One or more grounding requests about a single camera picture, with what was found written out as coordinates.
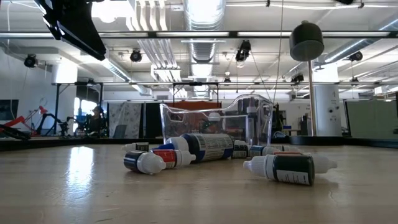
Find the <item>person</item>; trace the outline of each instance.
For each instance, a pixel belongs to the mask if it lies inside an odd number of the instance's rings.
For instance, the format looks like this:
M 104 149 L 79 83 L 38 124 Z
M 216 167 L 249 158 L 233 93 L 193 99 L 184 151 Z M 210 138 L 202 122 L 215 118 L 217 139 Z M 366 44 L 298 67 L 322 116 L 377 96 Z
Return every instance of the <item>person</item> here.
M 102 108 L 100 106 L 96 106 L 93 109 L 94 115 L 92 115 L 89 119 L 88 129 L 90 132 L 99 132 L 101 130 L 101 113 Z

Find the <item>red bottle label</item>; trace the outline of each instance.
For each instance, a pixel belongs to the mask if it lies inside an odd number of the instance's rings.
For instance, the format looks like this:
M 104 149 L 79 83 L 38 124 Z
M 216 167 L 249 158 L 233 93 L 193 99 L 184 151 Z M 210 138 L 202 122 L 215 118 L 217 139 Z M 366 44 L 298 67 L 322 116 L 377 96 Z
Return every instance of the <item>red bottle label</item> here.
M 166 163 L 166 169 L 173 169 L 175 167 L 177 158 L 174 150 L 171 149 L 153 149 L 152 152 L 160 156 Z

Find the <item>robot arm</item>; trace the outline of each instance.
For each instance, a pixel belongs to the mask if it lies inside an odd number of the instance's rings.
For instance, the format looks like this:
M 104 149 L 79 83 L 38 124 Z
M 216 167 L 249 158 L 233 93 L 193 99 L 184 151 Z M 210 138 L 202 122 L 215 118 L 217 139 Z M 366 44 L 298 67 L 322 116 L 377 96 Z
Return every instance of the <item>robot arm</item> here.
M 104 43 L 91 20 L 93 2 L 103 0 L 34 0 L 56 40 L 62 40 L 90 54 L 105 59 Z

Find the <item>clear plastic container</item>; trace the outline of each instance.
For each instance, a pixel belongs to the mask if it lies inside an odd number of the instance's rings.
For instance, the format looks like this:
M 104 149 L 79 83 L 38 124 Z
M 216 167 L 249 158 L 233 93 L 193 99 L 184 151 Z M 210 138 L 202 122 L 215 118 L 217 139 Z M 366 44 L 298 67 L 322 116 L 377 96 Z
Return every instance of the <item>clear plastic container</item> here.
M 184 110 L 160 105 L 164 143 L 182 134 L 228 134 L 250 145 L 270 144 L 271 101 L 260 95 L 241 95 L 226 108 Z

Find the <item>table surface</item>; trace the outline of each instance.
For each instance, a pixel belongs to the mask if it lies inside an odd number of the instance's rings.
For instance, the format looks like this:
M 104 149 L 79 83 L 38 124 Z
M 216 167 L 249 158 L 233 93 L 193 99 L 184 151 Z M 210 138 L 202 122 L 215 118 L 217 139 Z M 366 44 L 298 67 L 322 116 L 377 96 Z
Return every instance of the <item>table surface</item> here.
M 255 177 L 244 159 L 157 175 L 120 146 L 0 153 L 0 223 L 397 223 L 398 151 L 301 147 L 338 162 L 307 187 Z

